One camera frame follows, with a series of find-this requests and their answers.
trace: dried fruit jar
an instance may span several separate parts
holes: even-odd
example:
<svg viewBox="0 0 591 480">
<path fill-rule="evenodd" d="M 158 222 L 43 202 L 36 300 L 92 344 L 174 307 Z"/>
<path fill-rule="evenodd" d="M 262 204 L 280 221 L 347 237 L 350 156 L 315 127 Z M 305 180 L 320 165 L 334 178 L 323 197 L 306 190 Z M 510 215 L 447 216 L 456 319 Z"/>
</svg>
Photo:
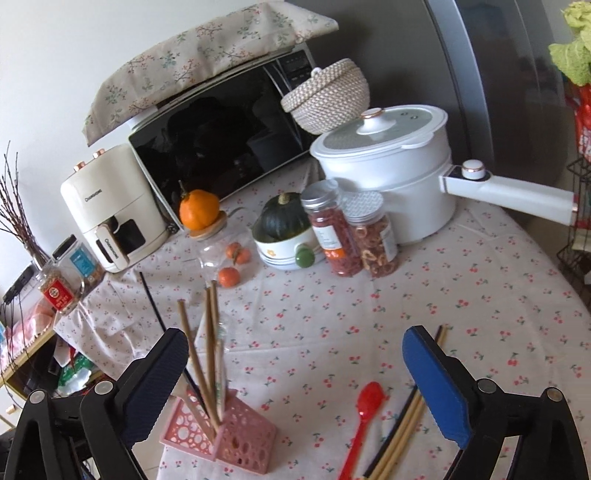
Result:
<svg viewBox="0 0 591 480">
<path fill-rule="evenodd" d="M 67 315 L 72 311 L 79 300 L 79 294 L 72 288 L 53 262 L 50 261 L 37 274 L 37 281 L 39 282 L 38 288 L 43 296 L 58 312 Z"/>
<path fill-rule="evenodd" d="M 345 218 L 350 225 L 361 260 L 374 278 L 385 277 L 398 268 L 398 245 L 384 209 L 380 192 L 351 195 L 345 205 Z"/>
<path fill-rule="evenodd" d="M 317 181 L 301 194 L 301 204 L 332 271 L 341 277 L 353 277 L 363 265 L 343 214 L 342 202 L 343 192 L 336 180 Z"/>
</svg>

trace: ceramic bowl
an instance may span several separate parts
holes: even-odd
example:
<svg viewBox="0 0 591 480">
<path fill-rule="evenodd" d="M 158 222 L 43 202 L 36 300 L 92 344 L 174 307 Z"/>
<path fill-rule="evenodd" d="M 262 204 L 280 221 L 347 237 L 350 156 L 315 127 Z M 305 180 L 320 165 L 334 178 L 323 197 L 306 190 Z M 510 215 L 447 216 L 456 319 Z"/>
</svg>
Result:
<svg viewBox="0 0 591 480">
<path fill-rule="evenodd" d="M 316 248 L 320 246 L 312 227 L 288 240 L 266 242 L 259 241 L 264 239 L 264 234 L 261 233 L 260 225 L 257 221 L 252 227 L 252 234 L 259 252 L 272 260 L 290 260 L 295 257 L 297 251 L 302 248 L 302 246 L 306 246 L 312 251 L 315 251 Z"/>
<path fill-rule="evenodd" d="M 301 267 L 298 265 L 298 262 L 296 261 L 295 257 L 291 257 L 287 260 L 273 260 L 269 257 L 264 256 L 260 251 L 259 251 L 259 256 L 261 257 L 261 260 L 263 261 L 264 264 L 268 265 L 269 267 L 276 268 L 277 270 L 289 271 L 289 270 L 300 270 L 301 268 L 305 268 L 305 267 Z M 324 256 L 324 251 L 319 246 L 314 251 L 314 265 L 319 262 L 322 262 L 325 258 L 326 257 Z"/>
</svg>

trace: red label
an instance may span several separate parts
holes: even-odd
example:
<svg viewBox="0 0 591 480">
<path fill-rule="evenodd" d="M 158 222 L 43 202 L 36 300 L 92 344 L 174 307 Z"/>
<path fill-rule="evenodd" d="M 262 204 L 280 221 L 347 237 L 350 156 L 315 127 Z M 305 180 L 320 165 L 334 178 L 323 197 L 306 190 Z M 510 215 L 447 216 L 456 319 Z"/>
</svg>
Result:
<svg viewBox="0 0 591 480">
<path fill-rule="evenodd" d="M 74 300 L 72 292 L 58 278 L 49 285 L 43 295 L 58 310 L 67 307 Z"/>
</svg>

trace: air fryer handle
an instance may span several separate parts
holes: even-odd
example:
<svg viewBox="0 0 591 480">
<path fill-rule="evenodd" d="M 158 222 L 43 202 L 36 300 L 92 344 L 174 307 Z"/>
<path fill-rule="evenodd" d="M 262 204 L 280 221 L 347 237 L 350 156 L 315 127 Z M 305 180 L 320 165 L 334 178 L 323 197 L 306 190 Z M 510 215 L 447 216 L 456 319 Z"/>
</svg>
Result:
<svg viewBox="0 0 591 480">
<path fill-rule="evenodd" d="M 121 250 L 121 246 L 119 245 L 117 239 L 113 236 L 113 232 L 111 231 L 110 227 L 105 223 L 101 223 L 98 227 L 96 227 L 95 234 L 97 239 L 108 252 L 115 266 L 120 270 L 127 268 L 129 266 L 129 258 L 127 254 Z"/>
<path fill-rule="evenodd" d="M 457 174 L 458 169 L 461 167 L 440 177 L 444 193 L 494 203 L 563 225 L 571 225 L 574 221 L 577 204 L 573 192 L 491 173 L 482 180 L 468 180 Z"/>
</svg>

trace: microwave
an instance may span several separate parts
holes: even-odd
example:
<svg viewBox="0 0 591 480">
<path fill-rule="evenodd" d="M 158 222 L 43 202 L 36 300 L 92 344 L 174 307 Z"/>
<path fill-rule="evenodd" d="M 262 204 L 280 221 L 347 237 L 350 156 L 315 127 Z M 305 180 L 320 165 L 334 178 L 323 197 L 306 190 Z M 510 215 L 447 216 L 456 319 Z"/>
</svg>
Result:
<svg viewBox="0 0 591 480">
<path fill-rule="evenodd" d="M 180 183 L 223 200 L 309 150 L 315 137 L 283 111 L 281 98 L 314 67 L 300 44 L 230 69 L 129 121 L 139 165 L 179 228 Z"/>
</svg>

